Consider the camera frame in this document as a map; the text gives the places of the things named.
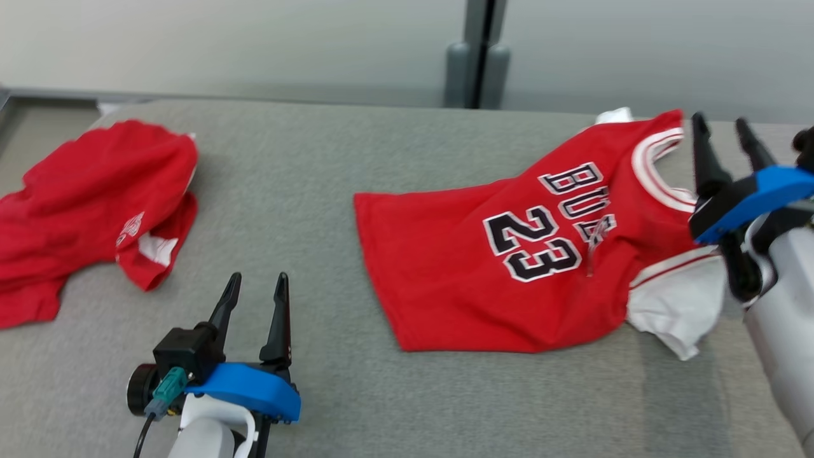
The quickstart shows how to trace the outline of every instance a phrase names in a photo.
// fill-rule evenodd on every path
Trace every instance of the black cable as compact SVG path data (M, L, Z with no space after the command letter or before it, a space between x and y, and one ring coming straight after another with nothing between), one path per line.
M138 435L138 441L136 442L136 452L133 453L133 458L138 458L142 455L142 446L144 445L144 438L147 437L147 430L150 429L150 425L152 425L152 421L155 419L155 413L151 413L147 416L147 421L144 422L144 427L142 428L142 433Z

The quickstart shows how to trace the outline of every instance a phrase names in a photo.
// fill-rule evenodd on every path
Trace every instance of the white cloth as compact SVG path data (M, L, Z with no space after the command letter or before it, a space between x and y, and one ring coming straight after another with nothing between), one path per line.
M600 114L596 124L630 121L630 108L622 107ZM726 267L712 247L681 254L647 267L631 282L628 323L654 334L686 361L718 322L725 287Z

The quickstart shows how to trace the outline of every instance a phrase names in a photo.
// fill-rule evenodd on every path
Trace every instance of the white fabric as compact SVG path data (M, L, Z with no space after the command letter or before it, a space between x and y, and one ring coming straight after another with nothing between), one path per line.
M630 122L630 108L597 116L596 124ZM680 211L694 210L695 196L670 188L653 163L676 149L681 129L655 135L633 153L632 166L642 185L663 204ZM681 361L698 354L698 341L712 330L724 306L726 268L714 247L700 247L648 266L630 284L628 323L650 332Z
M178 239L162 239L150 235L148 231L138 237L138 252L145 258L167 267L172 261L173 249L177 243Z

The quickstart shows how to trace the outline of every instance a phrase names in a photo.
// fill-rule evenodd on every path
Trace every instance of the white panel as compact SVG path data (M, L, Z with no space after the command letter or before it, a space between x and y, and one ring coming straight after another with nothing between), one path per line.
M511 0L502 107L814 122L810 0Z
M0 81L438 106L465 0L0 0Z

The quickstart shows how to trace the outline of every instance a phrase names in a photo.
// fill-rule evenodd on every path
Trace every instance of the gray tablecloth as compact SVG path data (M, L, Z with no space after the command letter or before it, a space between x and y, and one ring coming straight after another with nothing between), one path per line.
M739 309L682 363L624 325L539 355L399 351L362 264L358 191L408 192L514 176L592 123L587 115L282 103L161 101L125 118L195 132L200 212L175 271L152 293L116 265L72 276L56 321L0 332L0 456L130 456L143 419L125 406L133 368L173 326L206 319L243 273L226 353L256 359L277 273L291 276L298 425L268 456L800 456ZM715 145L747 172L731 125ZM784 161L797 126L756 126ZM689 149L659 166L691 187ZM166 456L177 419L143 456Z

